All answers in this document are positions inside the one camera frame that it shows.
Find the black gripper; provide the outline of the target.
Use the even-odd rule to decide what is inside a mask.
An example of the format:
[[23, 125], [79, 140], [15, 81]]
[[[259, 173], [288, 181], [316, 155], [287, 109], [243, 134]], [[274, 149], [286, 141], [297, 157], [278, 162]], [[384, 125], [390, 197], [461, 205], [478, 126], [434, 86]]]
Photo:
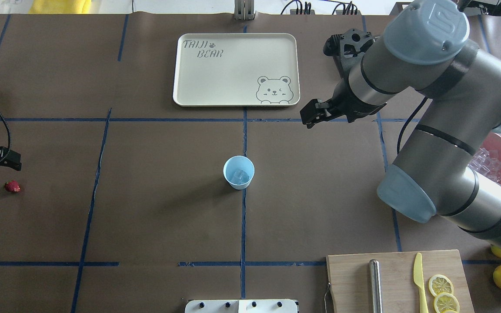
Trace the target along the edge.
[[372, 105], [357, 98], [349, 86], [348, 79], [342, 78], [337, 84], [332, 97], [328, 100], [312, 99], [300, 110], [302, 124], [308, 129], [317, 123], [330, 121], [346, 116], [349, 123], [356, 119], [374, 115], [380, 111], [387, 102]]

